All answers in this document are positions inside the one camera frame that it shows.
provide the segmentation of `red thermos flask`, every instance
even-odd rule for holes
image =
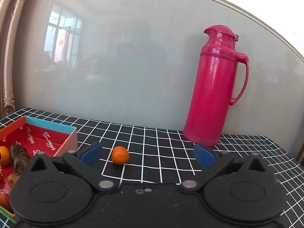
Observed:
[[[205,29],[209,35],[203,46],[184,136],[205,146],[215,146],[220,138],[230,105],[242,96],[248,81],[248,56],[235,51],[238,35],[228,27],[215,25]],[[240,94],[232,91],[238,62],[246,65],[246,78]]]

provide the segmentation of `gray wall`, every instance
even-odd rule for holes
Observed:
[[[50,61],[44,42],[56,4],[83,20],[75,66]],[[294,156],[304,140],[304,64],[264,27],[212,0],[29,0],[14,52],[17,108],[182,130],[204,29],[230,27],[249,56],[242,98],[224,133],[263,134]],[[245,67],[239,64],[234,96]]]

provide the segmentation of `table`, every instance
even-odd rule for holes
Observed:
[[[0,129],[20,116],[76,127],[79,147],[102,142],[102,157],[94,168],[120,183],[181,183],[202,170],[193,156],[193,143],[183,136],[182,131],[88,120],[28,107],[0,120]],[[123,166],[110,160],[111,150],[116,145],[124,146],[130,152],[130,160]],[[286,151],[263,135],[222,135],[213,149],[241,157],[252,152],[260,153],[275,169],[277,179],[287,192],[286,206],[281,214],[283,224],[289,228],[304,227],[304,170],[288,157]],[[9,227],[5,221],[2,220],[3,227]]]

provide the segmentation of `silver screw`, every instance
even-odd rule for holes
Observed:
[[[110,180],[103,180],[99,182],[99,187],[101,188],[112,188],[114,186],[114,182]]]
[[[142,188],[141,189],[137,189],[137,190],[135,190],[135,193],[141,195],[141,194],[144,193],[144,190]]]
[[[185,180],[181,183],[185,188],[195,188],[197,186],[197,182],[194,180]]]
[[[151,188],[145,188],[143,191],[145,191],[146,193],[150,193],[150,192],[153,191],[153,189],[151,189]]]

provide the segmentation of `open cardboard box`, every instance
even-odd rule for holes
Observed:
[[[31,160],[37,152],[43,151],[49,157],[61,156],[68,150],[77,150],[76,128],[24,116],[0,130],[0,146],[10,149],[12,144],[26,148]],[[13,161],[8,166],[0,165],[0,193],[10,193],[8,176],[15,172]]]

